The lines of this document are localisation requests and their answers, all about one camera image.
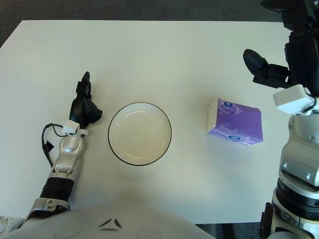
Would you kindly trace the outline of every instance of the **purple tissue package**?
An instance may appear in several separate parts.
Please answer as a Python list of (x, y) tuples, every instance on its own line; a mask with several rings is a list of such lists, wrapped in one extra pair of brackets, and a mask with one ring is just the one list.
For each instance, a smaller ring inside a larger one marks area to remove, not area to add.
[(246, 145), (262, 142), (261, 112), (217, 99), (208, 108), (207, 132)]

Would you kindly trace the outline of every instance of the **black cable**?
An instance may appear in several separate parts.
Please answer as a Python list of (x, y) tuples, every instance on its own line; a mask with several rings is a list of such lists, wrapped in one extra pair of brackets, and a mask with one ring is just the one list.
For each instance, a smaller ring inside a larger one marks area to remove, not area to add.
[(315, 101), (314, 101), (314, 103), (313, 103), (312, 106), (309, 106), (308, 108), (306, 108), (305, 110), (303, 110), (303, 113), (312, 110), (312, 109), (315, 107), (315, 105), (317, 104), (317, 99), (316, 99), (314, 96), (312, 96), (312, 95), (310, 95), (310, 94), (307, 94), (307, 95), (310, 96), (310, 97), (312, 97)]
[(53, 166), (53, 163), (51, 162), (51, 159), (50, 159), (49, 150), (48, 150), (48, 148), (46, 147), (46, 144), (44, 143), (44, 134), (45, 134), (45, 131), (46, 131), (48, 128), (53, 127), (54, 133), (55, 133), (57, 136), (59, 136), (59, 137), (66, 137), (66, 136), (68, 136), (68, 135), (59, 135), (59, 134), (56, 132), (54, 126), (63, 128), (62, 125), (55, 124), (55, 123), (49, 123), (49, 124), (47, 124), (47, 125), (43, 128), (42, 137), (41, 137), (42, 149), (43, 149), (44, 155), (45, 155), (45, 157), (47, 158), (47, 160), (48, 160), (49, 164), (51, 165), (51, 167)]

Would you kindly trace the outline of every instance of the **black robot arm segment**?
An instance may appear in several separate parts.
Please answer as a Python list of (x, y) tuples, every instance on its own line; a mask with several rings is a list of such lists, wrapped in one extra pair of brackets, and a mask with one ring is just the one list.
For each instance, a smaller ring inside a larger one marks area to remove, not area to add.
[(291, 30), (285, 45), (286, 67), (268, 64), (252, 50), (244, 60), (254, 75), (254, 82), (274, 88), (301, 84), (315, 97), (319, 96), (319, 4), (310, 0), (264, 0), (262, 7), (280, 13), (284, 27)]
[(102, 116), (102, 111), (91, 101), (90, 73), (86, 72), (76, 88), (77, 97), (73, 100), (69, 119), (85, 128)]
[(253, 82), (273, 88), (291, 86), (285, 81), (288, 75), (287, 67), (268, 64), (265, 58), (250, 49), (245, 50), (244, 61), (248, 70), (254, 75)]

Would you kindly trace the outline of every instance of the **gray carpet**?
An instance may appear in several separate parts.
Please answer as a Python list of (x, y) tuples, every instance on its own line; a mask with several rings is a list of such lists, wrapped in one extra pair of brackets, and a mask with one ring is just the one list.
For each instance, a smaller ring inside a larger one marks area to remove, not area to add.
[[(21, 20), (281, 21), (259, 0), (0, 0), (0, 46)], [(210, 231), (209, 225), (202, 226)], [(235, 224), (236, 239), (258, 238), (259, 223)], [(221, 228), (215, 227), (222, 238)]]

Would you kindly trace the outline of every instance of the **robotic hand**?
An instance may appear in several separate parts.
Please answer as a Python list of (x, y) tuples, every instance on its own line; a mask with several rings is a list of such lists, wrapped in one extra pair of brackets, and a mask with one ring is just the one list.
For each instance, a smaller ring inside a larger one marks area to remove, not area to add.
[(253, 82), (285, 88), (274, 100), (278, 109), (293, 116), (278, 185), (272, 203), (266, 204), (259, 235), (319, 239), (319, 5), (310, 0), (264, 0), (261, 5), (280, 13), (284, 27), (292, 31), (285, 46), (289, 70), (268, 64), (250, 49), (244, 61)]
[[(77, 97), (72, 103), (69, 120), (64, 125), (50, 123), (42, 132), (42, 149), (52, 168), (40, 198), (34, 201), (24, 225), (65, 212), (69, 208), (68, 200), (79, 172), (81, 155), (85, 150), (84, 136), (89, 134), (85, 127), (102, 116), (102, 111), (91, 101), (89, 72), (86, 72), (82, 81), (78, 82), (76, 93)], [(55, 126), (63, 128), (63, 135), (56, 132)], [(44, 143), (44, 133), (49, 127), (53, 127), (54, 132), (62, 137), (59, 156), (54, 163), (49, 156), (53, 145), (49, 142)]]

